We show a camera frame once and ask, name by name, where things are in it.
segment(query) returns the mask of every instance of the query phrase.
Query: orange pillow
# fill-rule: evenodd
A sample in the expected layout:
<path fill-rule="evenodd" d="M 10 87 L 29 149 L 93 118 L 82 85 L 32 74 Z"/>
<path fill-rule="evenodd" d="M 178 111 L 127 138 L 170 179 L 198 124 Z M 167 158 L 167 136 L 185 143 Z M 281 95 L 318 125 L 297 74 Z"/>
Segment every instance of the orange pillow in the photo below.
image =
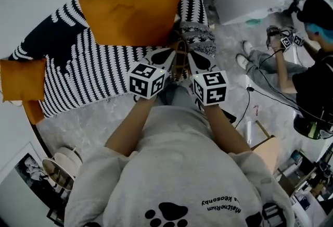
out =
<path fill-rule="evenodd" d="M 23 101 L 22 104 L 32 124 L 36 125 L 44 119 L 44 114 L 38 101 Z"/>
<path fill-rule="evenodd" d="M 3 102 L 44 101 L 46 59 L 25 62 L 0 60 Z"/>
<path fill-rule="evenodd" d="M 100 45 L 163 46 L 180 0 L 79 0 Z"/>

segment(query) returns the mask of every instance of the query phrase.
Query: blue hair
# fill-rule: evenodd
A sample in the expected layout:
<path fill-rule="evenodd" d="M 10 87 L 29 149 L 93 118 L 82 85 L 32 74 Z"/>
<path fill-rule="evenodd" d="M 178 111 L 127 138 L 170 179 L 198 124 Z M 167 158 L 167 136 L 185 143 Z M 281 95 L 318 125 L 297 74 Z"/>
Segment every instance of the blue hair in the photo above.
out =
<path fill-rule="evenodd" d="M 333 44 L 333 30 L 326 30 L 319 27 L 314 23 L 306 23 L 306 29 L 312 33 L 319 33 L 319 35 L 329 44 Z"/>

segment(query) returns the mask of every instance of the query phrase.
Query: white box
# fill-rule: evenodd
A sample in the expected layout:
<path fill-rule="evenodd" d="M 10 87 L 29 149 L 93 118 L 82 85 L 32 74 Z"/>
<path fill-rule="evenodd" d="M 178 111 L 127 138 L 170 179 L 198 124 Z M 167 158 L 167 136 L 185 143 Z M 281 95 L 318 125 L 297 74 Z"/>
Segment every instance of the white box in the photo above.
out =
<path fill-rule="evenodd" d="M 168 76 L 166 70 L 136 61 L 128 73 L 129 92 L 150 99 L 164 89 Z"/>
<path fill-rule="evenodd" d="M 204 106 L 216 105 L 228 98 L 229 81 L 225 71 L 193 75 L 193 92 Z"/>

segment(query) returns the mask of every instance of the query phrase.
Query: black shirt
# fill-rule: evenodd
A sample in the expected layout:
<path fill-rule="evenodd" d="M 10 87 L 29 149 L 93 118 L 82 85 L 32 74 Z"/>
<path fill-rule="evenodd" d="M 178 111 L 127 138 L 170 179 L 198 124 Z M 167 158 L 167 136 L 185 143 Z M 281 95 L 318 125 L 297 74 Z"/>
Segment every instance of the black shirt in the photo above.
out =
<path fill-rule="evenodd" d="M 320 49 L 315 64 L 306 72 L 294 75 L 292 81 L 297 91 L 297 105 L 305 118 L 318 121 L 314 115 L 326 121 L 333 119 L 330 115 L 333 114 L 333 52 Z"/>

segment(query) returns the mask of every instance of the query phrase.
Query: white sneaker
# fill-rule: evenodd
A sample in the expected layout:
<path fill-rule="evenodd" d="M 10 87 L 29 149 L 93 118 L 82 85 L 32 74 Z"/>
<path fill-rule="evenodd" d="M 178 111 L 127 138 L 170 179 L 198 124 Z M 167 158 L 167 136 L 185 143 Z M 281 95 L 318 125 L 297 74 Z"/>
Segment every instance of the white sneaker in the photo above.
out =
<path fill-rule="evenodd" d="M 237 54 L 237 56 L 236 56 L 236 62 L 244 70 L 246 70 L 246 66 L 249 63 L 248 59 L 244 55 L 242 55 L 242 54 Z"/>
<path fill-rule="evenodd" d="M 247 57 L 250 56 L 251 51 L 253 50 L 253 46 L 249 41 L 244 41 L 243 42 L 243 50 L 244 53 Z"/>

